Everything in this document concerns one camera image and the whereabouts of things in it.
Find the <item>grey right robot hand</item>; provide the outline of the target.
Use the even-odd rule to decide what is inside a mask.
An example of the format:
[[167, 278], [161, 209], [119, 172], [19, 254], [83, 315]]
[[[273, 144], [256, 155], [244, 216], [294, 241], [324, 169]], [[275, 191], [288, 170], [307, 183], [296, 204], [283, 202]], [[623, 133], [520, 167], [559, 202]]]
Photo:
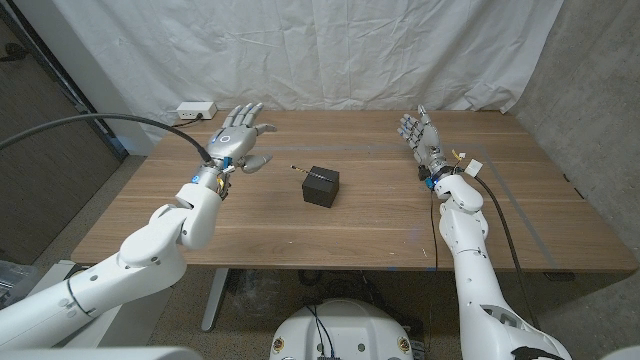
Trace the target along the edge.
[[442, 150], [438, 130], [423, 105], [418, 106], [418, 113], [419, 119], [404, 114], [397, 132], [413, 151], [417, 163], [428, 172], [430, 181], [435, 184], [448, 176], [452, 167]]

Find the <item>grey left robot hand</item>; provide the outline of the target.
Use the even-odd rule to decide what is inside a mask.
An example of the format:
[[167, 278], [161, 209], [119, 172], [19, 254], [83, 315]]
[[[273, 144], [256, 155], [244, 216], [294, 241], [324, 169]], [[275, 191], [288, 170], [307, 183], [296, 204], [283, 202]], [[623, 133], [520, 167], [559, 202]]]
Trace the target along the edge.
[[228, 114], [222, 126], [208, 140], [205, 150], [211, 159], [200, 165], [192, 178], [193, 183], [225, 198], [232, 172], [240, 169], [247, 174], [255, 173], [273, 158], [271, 154], [250, 154], [259, 135], [277, 131], [271, 124], [255, 125], [262, 109], [262, 103], [249, 103], [237, 106]]

